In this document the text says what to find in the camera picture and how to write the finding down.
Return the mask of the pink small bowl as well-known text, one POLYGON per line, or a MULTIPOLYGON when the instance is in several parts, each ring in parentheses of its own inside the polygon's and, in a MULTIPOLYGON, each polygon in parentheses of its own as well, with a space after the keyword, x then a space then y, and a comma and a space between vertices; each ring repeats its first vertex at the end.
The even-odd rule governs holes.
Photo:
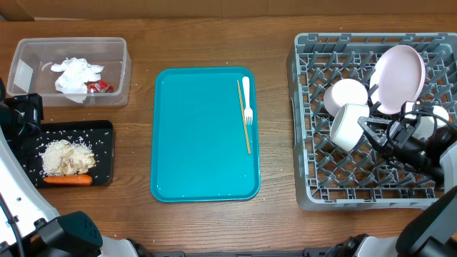
POLYGON ((354 79, 341 79, 326 89, 323 102, 327 112, 336 116, 339 109, 345 104, 365 105, 368 101, 368 92, 365 86, 354 79))

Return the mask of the pink round plate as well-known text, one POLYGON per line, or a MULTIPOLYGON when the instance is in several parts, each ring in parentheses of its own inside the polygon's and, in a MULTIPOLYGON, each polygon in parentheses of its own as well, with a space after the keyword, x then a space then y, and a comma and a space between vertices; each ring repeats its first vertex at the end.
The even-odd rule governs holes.
POLYGON ((377 111, 391 115, 401 111, 407 101, 415 101, 425 84, 423 58, 411 46, 398 45, 377 61, 370 77, 371 101, 380 103, 377 111))

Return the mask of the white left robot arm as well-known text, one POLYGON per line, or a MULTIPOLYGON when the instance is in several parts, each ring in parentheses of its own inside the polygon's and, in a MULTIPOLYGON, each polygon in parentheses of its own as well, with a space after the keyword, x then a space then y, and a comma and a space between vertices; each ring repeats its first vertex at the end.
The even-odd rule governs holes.
POLYGON ((40 95, 1 95, 1 255, 146 256, 130 239, 102 236, 82 211, 60 215, 36 190, 10 145, 38 136, 42 118, 40 95))

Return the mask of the red snack wrapper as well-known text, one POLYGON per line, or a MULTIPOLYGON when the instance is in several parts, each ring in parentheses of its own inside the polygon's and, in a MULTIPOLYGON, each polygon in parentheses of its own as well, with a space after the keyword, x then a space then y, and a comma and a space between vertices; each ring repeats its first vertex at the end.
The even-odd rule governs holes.
POLYGON ((114 88, 103 80, 87 82, 86 87, 89 94, 114 92, 114 88))

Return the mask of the white plastic fork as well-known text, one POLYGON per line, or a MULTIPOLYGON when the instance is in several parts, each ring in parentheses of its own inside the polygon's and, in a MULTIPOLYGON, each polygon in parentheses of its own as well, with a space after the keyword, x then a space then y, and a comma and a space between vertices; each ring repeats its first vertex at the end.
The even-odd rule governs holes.
POLYGON ((245 100, 245 108, 244 108, 244 117, 247 125, 251 125, 253 123, 253 110, 250 104, 250 89, 251 83, 250 78, 248 76, 244 76, 242 78, 242 86, 243 86, 243 94, 245 100))

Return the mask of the orange carrot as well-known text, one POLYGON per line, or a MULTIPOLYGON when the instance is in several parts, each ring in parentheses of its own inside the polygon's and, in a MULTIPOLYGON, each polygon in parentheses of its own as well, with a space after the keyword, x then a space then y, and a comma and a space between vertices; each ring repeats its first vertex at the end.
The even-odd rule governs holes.
POLYGON ((86 174, 73 176, 49 176, 44 178, 44 181, 46 183, 57 185, 90 186, 92 184, 92 177, 86 174))

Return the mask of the white paper cup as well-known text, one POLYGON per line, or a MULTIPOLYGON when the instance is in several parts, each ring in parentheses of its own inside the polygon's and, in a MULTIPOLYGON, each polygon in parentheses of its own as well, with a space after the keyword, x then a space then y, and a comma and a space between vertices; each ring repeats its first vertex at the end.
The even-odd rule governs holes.
POLYGON ((414 126, 416 130, 413 133, 413 137, 417 139, 428 139, 433 135, 433 132, 436 129, 442 128, 446 125, 446 123, 441 119, 435 119, 434 117, 429 116, 430 113, 449 121, 449 114, 444 107, 422 104, 420 101, 407 101, 404 105, 402 105, 402 111, 404 113, 411 111, 426 112, 426 115, 422 114, 419 122, 414 126))

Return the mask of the white napkin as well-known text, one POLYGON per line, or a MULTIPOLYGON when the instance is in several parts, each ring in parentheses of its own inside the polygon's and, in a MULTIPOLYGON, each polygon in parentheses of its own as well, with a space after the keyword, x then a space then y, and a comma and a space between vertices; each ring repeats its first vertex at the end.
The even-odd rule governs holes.
POLYGON ((90 64, 86 59, 77 59, 76 57, 51 66, 51 71, 61 73, 55 82, 56 90, 78 104, 82 104, 86 99, 86 84, 99 81, 101 79, 100 73, 103 70, 103 66, 90 64))

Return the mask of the white bowl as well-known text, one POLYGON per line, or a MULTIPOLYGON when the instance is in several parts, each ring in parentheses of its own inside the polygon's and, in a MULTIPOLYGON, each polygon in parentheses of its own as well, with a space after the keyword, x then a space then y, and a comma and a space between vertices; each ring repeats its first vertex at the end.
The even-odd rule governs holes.
POLYGON ((369 117, 369 107, 360 104, 345 104, 333 120, 330 140, 344 151, 351 151, 363 135, 358 125, 360 117, 369 117))

